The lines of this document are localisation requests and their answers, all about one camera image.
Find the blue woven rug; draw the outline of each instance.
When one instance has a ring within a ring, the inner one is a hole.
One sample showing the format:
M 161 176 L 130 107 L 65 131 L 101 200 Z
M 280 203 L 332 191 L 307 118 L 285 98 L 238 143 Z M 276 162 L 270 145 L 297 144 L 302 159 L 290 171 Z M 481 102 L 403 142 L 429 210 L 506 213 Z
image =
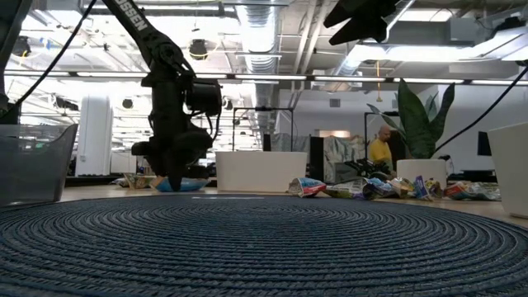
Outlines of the blue woven rug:
M 0 295 L 528 294 L 526 229 L 430 207 L 258 198 L 4 209 Z

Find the man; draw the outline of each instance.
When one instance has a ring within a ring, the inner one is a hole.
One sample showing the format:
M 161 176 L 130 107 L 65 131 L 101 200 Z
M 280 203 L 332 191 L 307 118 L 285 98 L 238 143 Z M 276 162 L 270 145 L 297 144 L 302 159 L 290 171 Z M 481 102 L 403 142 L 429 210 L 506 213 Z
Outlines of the man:
M 385 163 L 389 167 L 389 170 L 393 170 L 393 156 L 390 153 L 389 144 L 387 141 L 390 139 L 390 127 L 382 125 L 379 128 L 378 138 L 370 144 L 370 160 L 379 164 Z

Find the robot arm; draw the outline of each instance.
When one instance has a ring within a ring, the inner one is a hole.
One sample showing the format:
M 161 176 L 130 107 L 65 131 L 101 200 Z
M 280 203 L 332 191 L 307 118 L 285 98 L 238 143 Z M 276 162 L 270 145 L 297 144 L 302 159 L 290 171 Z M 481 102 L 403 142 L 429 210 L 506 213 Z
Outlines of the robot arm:
M 213 139 L 191 123 L 183 104 L 196 113 L 219 116 L 222 95 L 216 80 L 199 79 L 182 50 L 156 30 L 133 0 L 102 0 L 139 47 L 150 73 L 141 82 L 153 89 L 148 120 L 153 137 L 134 144 L 132 154 L 147 158 L 154 172 L 179 191 L 187 165 L 212 147 Z

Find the potted plant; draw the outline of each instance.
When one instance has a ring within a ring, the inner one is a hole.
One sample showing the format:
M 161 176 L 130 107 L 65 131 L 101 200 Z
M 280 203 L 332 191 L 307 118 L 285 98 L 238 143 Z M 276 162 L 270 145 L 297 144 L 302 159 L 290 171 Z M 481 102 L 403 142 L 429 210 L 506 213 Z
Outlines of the potted plant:
M 444 92 L 440 110 L 436 110 L 435 96 L 429 97 L 424 106 L 401 78 L 396 95 L 400 125 L 378 108 L 367 104 L 387 125 L 396 129 L 408 147 L 412 158 L 398 161 L 398 177 L 414 180 L 421 175 L 424 180 L 434 178 L 446 187 L 446 161 L 431 159 L 436 152 L 436 141 L 444 133 L 447 112 L 455 99 L 455 85 L 452 83 Z

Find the white planter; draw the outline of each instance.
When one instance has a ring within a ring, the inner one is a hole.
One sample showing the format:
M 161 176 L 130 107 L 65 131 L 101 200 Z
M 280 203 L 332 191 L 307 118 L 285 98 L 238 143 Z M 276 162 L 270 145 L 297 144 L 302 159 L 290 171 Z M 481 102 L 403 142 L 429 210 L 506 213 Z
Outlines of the white planter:
M 284 193 L 290 182 L 306 176 L 307 153 L 216 152 L 219 191 Z
M 439 159 L 399 160 L 397 164 L 398 177 L 414 182 L 417 176 L 423 180 L 430 178 L 438 181 L 442 189 L 447 185 L 446 161 Z
M 501 191 L 502 207 L 510 215 L 528 217 L 526 169 L 528 123 L 488 132 L 495 175 Z

